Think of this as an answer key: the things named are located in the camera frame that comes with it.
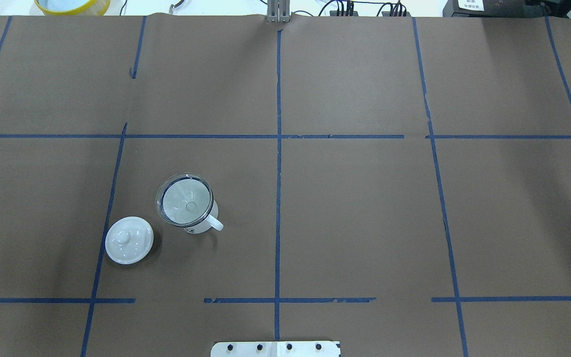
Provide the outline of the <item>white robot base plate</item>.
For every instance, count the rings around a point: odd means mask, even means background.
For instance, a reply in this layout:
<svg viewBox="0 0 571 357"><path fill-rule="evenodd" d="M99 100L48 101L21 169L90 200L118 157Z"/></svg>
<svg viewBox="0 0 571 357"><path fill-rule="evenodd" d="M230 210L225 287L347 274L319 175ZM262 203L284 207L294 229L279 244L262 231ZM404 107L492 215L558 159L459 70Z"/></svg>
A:
<svg viewBox="0 0 571 357"><path fill-rule="evenodd" d="M211 348L211 357L340 357L335 341L254 341L220 342Z"/></svg>

